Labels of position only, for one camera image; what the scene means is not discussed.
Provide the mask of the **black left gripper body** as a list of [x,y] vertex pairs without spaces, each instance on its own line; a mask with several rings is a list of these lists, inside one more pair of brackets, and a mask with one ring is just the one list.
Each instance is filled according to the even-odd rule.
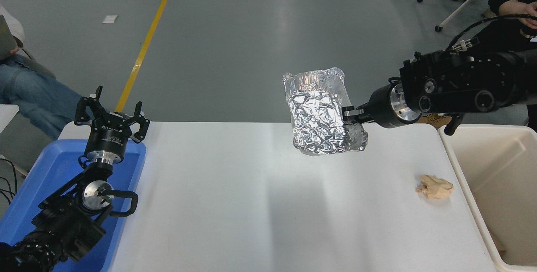
[[94,120],[84,156],[94,162],[121,163],[132,131],[123,123]]

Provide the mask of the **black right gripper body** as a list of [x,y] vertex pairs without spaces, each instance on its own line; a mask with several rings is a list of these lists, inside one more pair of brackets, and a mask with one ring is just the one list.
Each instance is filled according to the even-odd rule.
[[375,90],[368,101],[368,113],[375,121],[384,128],[399,127],[399,121],[394,114],[391,102],[391,92],[394,84],[388,84]]

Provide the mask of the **person's hand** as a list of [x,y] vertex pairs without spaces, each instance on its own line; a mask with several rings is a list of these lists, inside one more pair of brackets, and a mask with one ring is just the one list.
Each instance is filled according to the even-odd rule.
[[[521,3],[521,7],[519,8],[518,14],[521,15],[529,15],[533,17],[537,17],[537,2],[532,3]],[[537,29],[537,21],[533,18],[519,18],[520,23],[524,24],[526,27],[529,27],[530,29]]]

